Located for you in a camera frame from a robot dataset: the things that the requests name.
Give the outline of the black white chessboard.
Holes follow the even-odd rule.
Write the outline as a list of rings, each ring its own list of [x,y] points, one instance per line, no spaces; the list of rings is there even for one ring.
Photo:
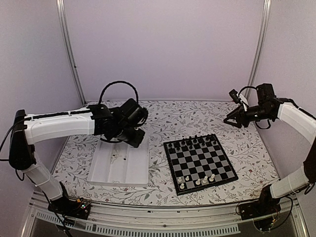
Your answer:
[[[215,134],[168,141],[164,142],[163,147],[178,196],[238,180],[237,173]],[[213,182],[209,182],[211,174],[215,174]],[[185,180],[186,176],[190,177],[189,181]],[[205,176],[208,176],[208,182],[203,184],[202,179]],[[178,182],[179,177],[182,177],[184,189],[180,189],[182,183]],[[200,185],[196,185],[196,180],[200,180]]]

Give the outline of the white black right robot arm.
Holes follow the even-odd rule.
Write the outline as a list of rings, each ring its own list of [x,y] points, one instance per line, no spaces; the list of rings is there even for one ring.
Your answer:
[[[266,120],[268,124],[274,121],[283,122],[282,128],[289,128],[288,134],[294,138],[287,141],[296,148],[286,146],[282,150],[298,154],[299,146],[309,149],[299,155],[301,165],[282,179],[264,187],[261,190],[255,211],[266,215],[274,208],[275,203],[289,194],[304,192],[308,194],[316,184],[316,118],[298,106],[291,98],[280,98],[275,95],[272,84],[264,83],[258,86],[245,86],[242,90],[253,89],[257,94],[257,104],[250,106],[242,91],[231,90],[229,96],[237,107],[227,114],[224,123],[242,128],[251,122]]]

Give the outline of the white plastic tray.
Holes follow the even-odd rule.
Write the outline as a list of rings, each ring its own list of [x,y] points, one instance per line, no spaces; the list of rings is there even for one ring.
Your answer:
[[[120,150],[124,159],[110,164],[113,150]],[[87,182],[97,186],[147,187],[149,183],[149,139],[138,148],[126,143],[110,144],[98,141]]]

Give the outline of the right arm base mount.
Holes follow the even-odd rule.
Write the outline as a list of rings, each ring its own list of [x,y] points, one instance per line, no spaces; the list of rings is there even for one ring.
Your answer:
[[[280,216],[280,199],[261,197],[253,202],[238,204],[236,213],[242,220],[254,220],[254,226],[261,232],[272,230]]]

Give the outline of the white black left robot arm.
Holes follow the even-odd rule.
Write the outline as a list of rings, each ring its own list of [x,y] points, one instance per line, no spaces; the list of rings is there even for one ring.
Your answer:
[[[73,135],[94,135],[138,148],[145,136],[140,127],[147,118],[148,110],[132,98],[114,108],[98,103],[78,110],[42,115],[19,110],[8,133],[8,162],[15,170],[26,174],[62,214],[70,214],[73,203],[63,184],[36,159],[35,144]]]

